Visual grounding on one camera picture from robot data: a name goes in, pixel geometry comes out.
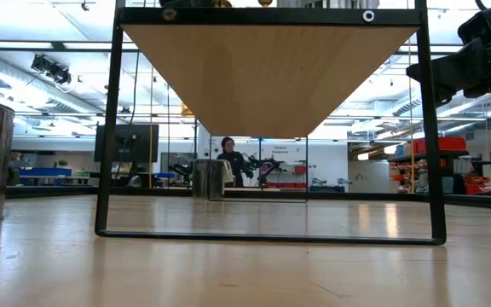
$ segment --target ceiling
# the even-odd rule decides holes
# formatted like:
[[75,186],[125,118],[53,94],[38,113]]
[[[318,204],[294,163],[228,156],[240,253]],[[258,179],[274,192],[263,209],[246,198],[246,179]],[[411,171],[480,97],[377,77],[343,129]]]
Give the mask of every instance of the ceiling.
[[[0,102],[17,112],[16,136],[93,137],[95,125],[104,123],[115,2],[89,0],[88,11],[82,9],[82,2],[0,0]],[[412,7],[413,0],[408,2]],[[484,2],[491,6],[491,1]],[[231,3],[235,7],[258,6],[257,0]],[[143,1],[127,0],[126,5],[141,7]],[[146,6],[153,5],[159,6],[158,1],[146,1]],[[477,12],[475,2],[428,0],[428,6],[434,58],[459,50],[456,31]],[[380,0],[380,8],[406,9],[407,0]],[[194,118],[181,115],[179,96],[149,61],[138,55],[130,39],[124,41],[118,122],[128,122],[130,114],[120,111],[123,107],[133,111],[136,101],[134,122],[159,123],[161,136],[193,137]],[[403,45],[373,72],[310,137],[399,142],[411,132],[421,136],[422,108],[415,107],[412,112],[407,108],[411,101],[421,104],[419,85],[405,75],[406,68],[418,62],[415,42],[412,37],[410,52]],[[46,55],[69,67],[72,82],[56,88],[51,78],[31,69],[35,55]],[[474,127],[486,115],[491,117],[491,96],[472,100],[457,95],[437,113],[440,131],[458,133]]]

